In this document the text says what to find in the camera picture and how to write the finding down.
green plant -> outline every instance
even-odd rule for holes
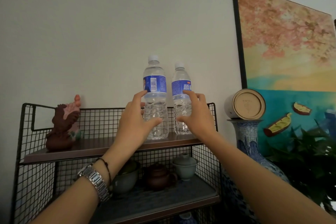
[[[288,177],[292,186],[331,213],[330,199],[336,201],[336,143],[319,126],[296,136],[293,128],[289,147],[267,157]]]

white wall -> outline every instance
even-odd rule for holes
[[[335,0],[291,1],[336,18]],[[125,106],[142,90],[150,54],[159,55],[168,85],[174,62],[187,64],[193,89],[216,103],[219,131],[234,143],[223,111],[225,98],[241,89],[232,0],[0,0],[0,210],[5,218],[21,105],[55,106],[80,94],[83,107]]]

forearm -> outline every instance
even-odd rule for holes
[[[116,143],[103,155],[102,158],[108,163],[111,179],[115,177],[134,151],[132,146],[125,147],[121,143]],[[110,178],[103,161],[97,161],[93,168],[107,184]],[[85,177],[81,177],[32,223],[88,223],[95,212],[98,202],[98,194],[93,184]]]
[[[323,209],[215,132],[205,145],[221,162],[262,223],[335,223]]]

brown teapot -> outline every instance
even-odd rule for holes
[[[154,191],[163,190],[177,182],[177,175],[168,171],[165,165],[155,163],[143,168],[146,188]]]

metal watch band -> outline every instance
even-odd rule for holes
[[[81,171],[78,172],[77,178],[85,176],[95,187],[98,197],[99,197],[99,205],[107,201],[111,195],[107,185],[105,184],[102,176],[92,168],[92,164],[89,164],[82,168]]]

